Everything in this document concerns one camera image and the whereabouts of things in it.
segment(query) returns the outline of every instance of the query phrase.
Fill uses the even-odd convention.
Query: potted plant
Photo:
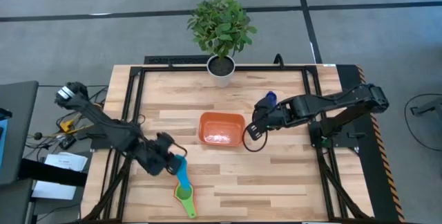
[[[236,0],[204,0],[187,23],[193,31],[193,41],[202,51],[213,55],[207,70],[215,78],[216,86],[227,86],[235,70],[230,51],[233,50],[232,56],[241,52],[245,44],[251,45],[247,34],[256,33],[256,28],[249,26],[250,17]]]

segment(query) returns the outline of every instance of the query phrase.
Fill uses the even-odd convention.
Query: gray floor
[[[200,0],[0,0],[0,17],[186,10]],[[240,0],[243,6],[299,6],[300,0]],[[309,5],[404,3],[440,0],[307,0]],[[250,14],[258,29],[238,63],[312,63],[301,12]],[[0,83],[107,84],[113,64],[140,64],[145,55],[202,54],[186,31],[187,16],[0,23]],[[311,12],[324,63],[360,64],[368,82],[383,87],[390,108],[378,116],[405,218],[442,223],[442,153],[417,144],[403,118],[406,101],[419,93],[442,93],[442,7]],[[55,88],[40,88],[31,132],[56,131],[64,110],[53,104]],[[432,97],[416,100],[412,105]],[[417,136],[442,148],[433,115],[410,116]],[[72,151],[88,150],[78,142]],[[39,223],[71,221],[75,209]]]

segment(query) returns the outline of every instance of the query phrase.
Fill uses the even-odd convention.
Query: blue object
[[[180,156],[180,155],[175,155],[175,156],[182,161],[181,166],[177,172],[178,180],[180,181],[182,189],[184,189],[186,191],[190,191],[192,189],[191,189],[191,182],[189,181],[189,178],[187,177],[187,160],[184,156]]]
[[[276,106],[276,94],[272,91],[269,91],[266,95],[266,98],[270,100],[272,106]]]
[[[0,167],[1,167],[1,161],[3,161],[3,150],[5,148],[5,141],[6,141],[6,129],[8,128],[8,120],[0,121],[0,128],[3,129],[3,131],[0,133]]]

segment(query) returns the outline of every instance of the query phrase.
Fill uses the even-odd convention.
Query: green leaves
[[[193,41],[201,50],[225,57],[232,49],[241,52],[245,44],[252,44],[247,34],[257,30],[249,26],[250,21],[236,0],[209,0],[198,4],[187,28],[193,31]]]
[[[232,37],[229,35],[220,35],[220,39],[221,40],[229,40],[229,41],[233,41]]]
[[[244,37],[242,37],[242,39],[248,44],[248,45],[251,45],[251,39],[248,37],[248,36],[244,36]]]
[[[252,34],[256,34],[256,31],[257,31],[256,28],[253,26],[247,27],[247,30],[250,31],[250,33],[252,33]]]
[[[219,26],[221,28],[221,30],[223,31],[228,31],[231,27],[231,24],[227,23],[227,24],[220,24]]]

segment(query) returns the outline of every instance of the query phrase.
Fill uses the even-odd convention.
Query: white paper
[[[88,159],[83,156],[61,152],[59,155],[49,154],[45,164],[63,169],[81,171],[87,160]],[[34,191],[32,192],[32,197],[72,200],[74,198],[75,188],[75,186],[37,181]]]

